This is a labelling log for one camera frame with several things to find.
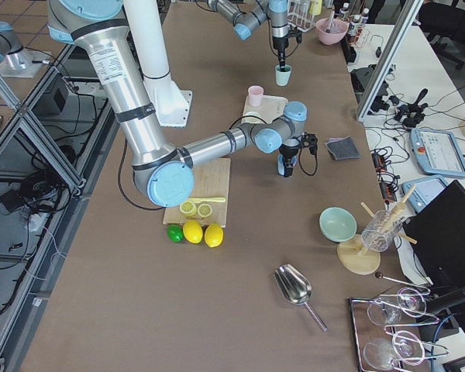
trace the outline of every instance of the brown table surface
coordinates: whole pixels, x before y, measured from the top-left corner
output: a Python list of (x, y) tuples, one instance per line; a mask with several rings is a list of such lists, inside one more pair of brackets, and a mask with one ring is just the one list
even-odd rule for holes
[[(361, 232), (369, 218), (360, 202), (374, 211), (383, 205), (339, 45), (305, 34), (282, 88), (274, 81), (267, 25), (240, 42), (221, 16), (179, 2), (164, 35), (173, 79), (194, 91), (188, 127), (165, 129), (171, 142), (227, 129), (243, 111), (247, 88), (260, 84), (267, 95), (308, 106), (305, 128), (319, 138), (319, 171), (307, 177), (296, 168), (284, 179), (277, 154), (233, 154), (224, 243), (177, 244), (166, 236), (162, 211), (123, 201), (116, 182), (120, 133), (21, 371), (356, 370), (347, 298), (371, 298), (391, 284), (345, 269), (319, 229), (325, 208), (348, 209)], [(360, 160), (330, 159), (323, 143), (342, 136), (353, 137)], [(307, 151), (309, 170), (312, 161)], [(131, 186), (129, 161), (123, 178), (144, 203)], [(281, 295), (273, 272), (285, 263), (311, 281), (326, 334)], [(382, 254), (380, 270), (401, 276), (395, 250)]]

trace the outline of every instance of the gray cloth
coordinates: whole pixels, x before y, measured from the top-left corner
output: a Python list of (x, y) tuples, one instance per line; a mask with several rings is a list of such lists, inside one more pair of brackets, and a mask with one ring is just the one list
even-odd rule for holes
[(350, 136), (345, 138), (329, 138), (325, 143), (331, 158), (334, 160), (360, 159), (355, 143)]

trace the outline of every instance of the glass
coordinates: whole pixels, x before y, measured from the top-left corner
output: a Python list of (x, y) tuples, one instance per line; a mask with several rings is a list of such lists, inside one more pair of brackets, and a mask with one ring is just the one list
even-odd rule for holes
[[(402, 314), (417, 319), (426, 317), (423, 322), (400, 323)], [(396, 294), (381, 294), (372, 300), (367, 308), (369, 320), (376, 326), (385, 328), (397, 326), (425, 326), (437, 324), (439, 318), (426, 312), (424, 294), (415, 288), (403, 287)]]
[[(425, 356), (424, 345), (440, 347), (441, 354)], [(425, 343), (409, 331), (397, 331), (391, 340), (384, 338), (372, 339), (363, 348), (363, 358), (376, 370), (399, 370), (409, 372), (401, 367), (401, 362), (409, 366), (418, 366), (425, 359), (437, 358), (448, 353), (444, 346)]]
[(366, 248), (384, 252), (401, 228), (401, 220), (392, 221), (391, 213), (378, 211), (362, 232), (362, 242)]

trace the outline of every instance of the black monitor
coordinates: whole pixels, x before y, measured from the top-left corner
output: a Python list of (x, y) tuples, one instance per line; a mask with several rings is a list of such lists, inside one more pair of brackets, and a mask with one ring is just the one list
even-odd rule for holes
[[(465, 189), (460, 182), (449, 184), (403, 227), (418, 241), (413, 250), (434, 283), (432, 292), (465, 287)], [(465, 332), (465, 303), (450, 310)]]

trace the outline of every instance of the black chair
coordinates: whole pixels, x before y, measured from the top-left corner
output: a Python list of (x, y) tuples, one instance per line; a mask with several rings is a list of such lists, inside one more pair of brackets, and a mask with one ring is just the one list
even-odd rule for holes
[(452, 5), (437, 2), (425, 3), (418, 11), (420, 28), (429, 33), (427, 40), (437, 55), (456, 63), (456, 69), (461, 70), (464, 61), (446, 51), (446, 44), (441, 43), (443, 37), (465, 45), (465, 10), (456, 7), (459, 0), (453, 0)]

